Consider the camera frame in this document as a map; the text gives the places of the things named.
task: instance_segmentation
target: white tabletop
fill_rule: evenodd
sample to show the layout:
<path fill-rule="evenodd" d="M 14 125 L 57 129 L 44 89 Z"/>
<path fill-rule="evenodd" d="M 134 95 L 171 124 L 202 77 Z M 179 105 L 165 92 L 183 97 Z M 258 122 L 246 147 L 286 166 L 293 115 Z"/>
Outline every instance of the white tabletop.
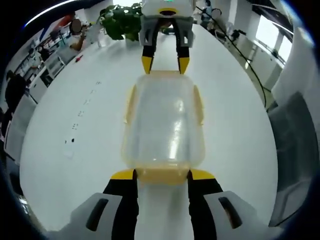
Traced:
<path fill-rule="evenodd" d="M 229 51 L 199 25 L 193 32 L 185 74 L 204 104 L 206 150 L 199 169 L 214 174 L 223 190 L 251 204 L 268 224 L 278 164 L 267 113 Z M 124 114 L 128 93 L 144 74 L 141 54 L 142 47 L 128 47 L 124 40 L 105 48 L 93 44 L 62 70 L 35 109 L 23 143 L 20 183 L 45 229 L 61 229 L 76 207 L 126 169 Z M 159 34 L 152 69 L 178 69 L 174 36 Z"/>

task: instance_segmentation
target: window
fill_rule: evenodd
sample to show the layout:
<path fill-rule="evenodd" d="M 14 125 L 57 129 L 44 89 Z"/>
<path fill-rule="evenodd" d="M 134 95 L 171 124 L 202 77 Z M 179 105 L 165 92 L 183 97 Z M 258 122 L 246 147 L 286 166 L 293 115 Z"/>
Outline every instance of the window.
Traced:
<path fill-rule="evenodd" d="M 289 54 L 291 51 L 292 43 L 289 41 L 287 37 L 283 37 L 280 49 L 279 49 L 279 55 L 284 60 L 287 61 L 289 58 Z"/>
<path fill-rule="evenodd" d="M 273 49 L 279 35 L 279 29 L 264 16 L 260 16 L 258 30 L 255 37 L 266 44 L 269 48 Z"/>

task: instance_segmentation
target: red object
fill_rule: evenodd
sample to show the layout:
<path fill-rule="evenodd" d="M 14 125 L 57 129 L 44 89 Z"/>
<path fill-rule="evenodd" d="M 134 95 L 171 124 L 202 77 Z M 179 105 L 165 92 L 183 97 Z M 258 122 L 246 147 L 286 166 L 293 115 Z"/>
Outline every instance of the red object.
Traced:
<path fill-rule="evenodd" d="M 75 59 L 75 62 L 77 63 L 77 62 L 79 62 L 80 60 L 81 60 L 81 58 L 83 57 L 83 55 L 81 55 L 81 56 L 79 56 L 79 57 L 77 57 L 76 59 Z"/>
<path fill-rule="evenodd" d="M 58 30 L 60 27 L 66 26 L 68 23 L 70 23 L 74 19 L 74 14 L 70 14 L 65 16 L 61 19 L 61 21 L 58 22 L 58 24 L 53 28 L 54 30 Z"/>

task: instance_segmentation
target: chair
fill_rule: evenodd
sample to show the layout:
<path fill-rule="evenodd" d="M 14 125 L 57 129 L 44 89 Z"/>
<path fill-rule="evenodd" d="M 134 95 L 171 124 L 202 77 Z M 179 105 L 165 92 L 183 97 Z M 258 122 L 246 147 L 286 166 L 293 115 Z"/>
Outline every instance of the chair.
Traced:
<path fill-rule="evenodd" d="M 60 73 L 60 71 L 66 66 L 61 60 L 57 52 L 51 54 L 51 56 L 44 62 L 46 69 L 48 70 L 49 76 L 52 79 Z"/>
<path fill-rule="evenodd" d="M 57 55 L 60 57 L 62 62 L 67 65 L 77 55 L 73 49 L 68 46 L 60 47 L 57 51 Z"/>
<path fill-rule="evenodd" d="M 268 116 L 278 160 L 277 194 L 269 223 L 274 227 L 293 215 L 305 200 L 319 168 L 319 149 L 314 123 L 301 93 L 271 109 Z"/>

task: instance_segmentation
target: black cable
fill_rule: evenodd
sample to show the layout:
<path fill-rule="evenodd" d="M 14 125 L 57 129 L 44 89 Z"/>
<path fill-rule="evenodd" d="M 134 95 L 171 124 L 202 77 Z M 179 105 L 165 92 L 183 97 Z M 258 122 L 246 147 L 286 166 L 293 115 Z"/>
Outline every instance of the black cable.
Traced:
<path fill-rule="evenodd" d="M 287 221 L 288 219 L 292 219 L 291 217 L 292 217 L 293 215 L 295 215 L 298 211 L 299 211 L 299 209 L 296 210 L 294 213 L 290 214 L 289 216 L 287 216 L 287 217 L 286 217 L 285 219 L 283 219 L 282 221 L 278 222 L 276 225 L 270 226 L 270 227 L 279 227 L 280 224 L 283 224 L 283 223 L 284 223 L 285 221 Z"/>
<path fill-rule="evenodd" d="M 245 59 L 245 61 L 248 63 L 248 65 L 250 66 L 251 68 L 251 71 L 253 72 L 253 74 L 255 75 L 256 79 L 258 80 L 259 84 L 260 84 L 260 87 L 262 89 L 262 93 L 263 93 L 263 98 L 264 98 L 264 108 L 266 108 L 267 106 L 267 99 L 266 99 L 266 93 L 265 93 L 265 88 L 264 86 L 262 85 L 261 81 L 260 81 L 260 78 L 258 77 L 258 75 L 256 74 L 255 70 L 253 69 L 253 67 L 251 66 L 251 64 L 248 62 L 247 58 L 243 55 L 243 53 L 239 50 L 239 48 L 237 48 L 237 46 L 234 44 L 233 41 L 231 41 L 231 39 L 229 38 L 229 36 L 227 35 L 227 33 L 221 28 L 221 26 L 218 24 L 218 22 L 211 16 L 209 15 L 208 13 L 206 12 L 203 12 L 203 10 L 196 6 L 197 9 L 199 9 L 202 14 L 206 14 L 208 15 L 213 21 L 214 23 L 219 27 L 219 29 L 221 30 L 221 32 L 223 32 L 223 34 L 226 36 L 226 38 L 231 42 L 231 44 L 235 47 L 235 49 L 237 49 L 237 51 L 240 53 L 241 57 L 243 57 Z"/>
<path fill-rule="evenodd" d="M 264 90 L 267 90 L 269 93 L 271 93 L 271 90 L 269 90 L 268 88 L 266 88 L 265 86 L 263 87 Z"/>

